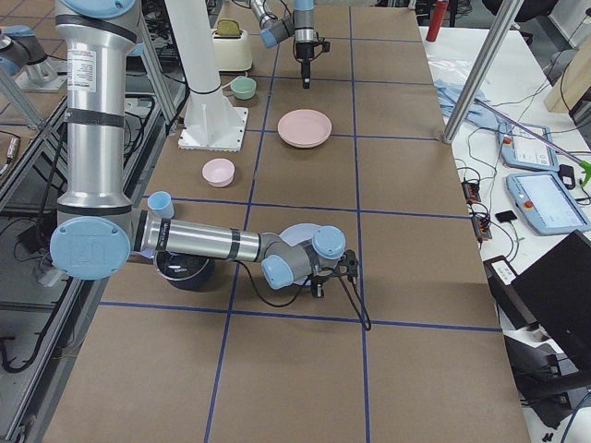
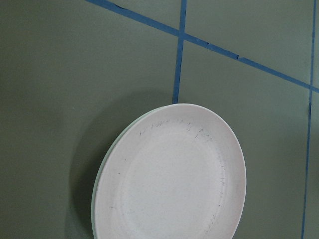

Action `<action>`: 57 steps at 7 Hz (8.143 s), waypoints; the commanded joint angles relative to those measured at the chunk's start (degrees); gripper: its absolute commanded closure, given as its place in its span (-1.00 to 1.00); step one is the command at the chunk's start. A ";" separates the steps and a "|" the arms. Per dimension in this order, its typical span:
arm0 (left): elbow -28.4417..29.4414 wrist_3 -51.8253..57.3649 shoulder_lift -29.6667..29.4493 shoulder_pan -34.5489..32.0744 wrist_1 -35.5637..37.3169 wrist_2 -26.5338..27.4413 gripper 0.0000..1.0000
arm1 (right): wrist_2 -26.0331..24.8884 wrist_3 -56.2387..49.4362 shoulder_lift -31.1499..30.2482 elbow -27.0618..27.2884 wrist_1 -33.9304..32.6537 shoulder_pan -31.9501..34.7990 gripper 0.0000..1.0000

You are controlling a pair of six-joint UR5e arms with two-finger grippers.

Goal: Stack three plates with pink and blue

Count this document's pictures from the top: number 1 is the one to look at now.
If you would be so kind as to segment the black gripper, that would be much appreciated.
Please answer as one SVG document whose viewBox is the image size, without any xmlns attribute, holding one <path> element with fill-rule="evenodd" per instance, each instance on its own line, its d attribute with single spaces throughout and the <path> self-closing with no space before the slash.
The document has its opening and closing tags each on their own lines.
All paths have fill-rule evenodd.
<svg viewBox="0 0 591 443">
<path fill-rule="evenodd" d="M 300 63 L 302 87 L 304 89 L 309 89 L 310 88 L 310 62 L 315 57 L 315 43 L 314 42 L 295 41 L 294 54 L 295 54 L 296 61 L 298 63 Z"/>
<path fill-rule="evenodd" d="M 324 289 L 323 284 L 338 274 L 338 266 L 332 267 L 316 267 L 307 276 L 307 283 L 312 284 L 312 296 L 314 298 L 323 298 Z"/>
</svg>

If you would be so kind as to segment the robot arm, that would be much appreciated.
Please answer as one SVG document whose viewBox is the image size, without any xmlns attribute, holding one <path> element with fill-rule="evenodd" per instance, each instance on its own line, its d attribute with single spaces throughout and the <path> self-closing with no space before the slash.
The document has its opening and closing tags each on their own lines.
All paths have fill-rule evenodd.
<svg viewBox="0 0 591 443">
<path fill-rule="evenodd" d="M 276 16 L 266 4 L 266 1 L 247 1 L 247 6 L 259 23 L 260 37 L 267 48 L 277 46 L 289 38 L 294 39 L 294 59 L 300 64 L 302 87 L 308 90 L 311 63 L 317 57 L 316 49 L 322 48 L 325 43 L 315 29 L 314 2 L 295 1 L 293 10 L 285 18 Z"/>
<path fill-rule="evenodd" d="M 205 1 L 164 1 L 180 56 L 190 149 L 240 151 L 248 109 L 223 95 Z M 294 1 L 290 18 L 274 17 L 265 1 L 250 1 L 267 47 L 293 37 L 304 55 L 309 88 L 317 37 L 314 1 Z M 124 178 L 127 57 L 138 47 L 140 1 L 55 1 L 55 26 L 67 44 L 67 188 L 57 200 L 50 240 L 54 265 L 68 276 L 99 281 L 146 249 L 227 261 L 259 262 L 273 290 L 309 278 L 312 291 L 339 269 L 344 233 L 322 226 L 310 240 L 287 244 L 276 233 L 250 233 L 141 209 L 141 186 L 130 199 Z"/>
</svg>

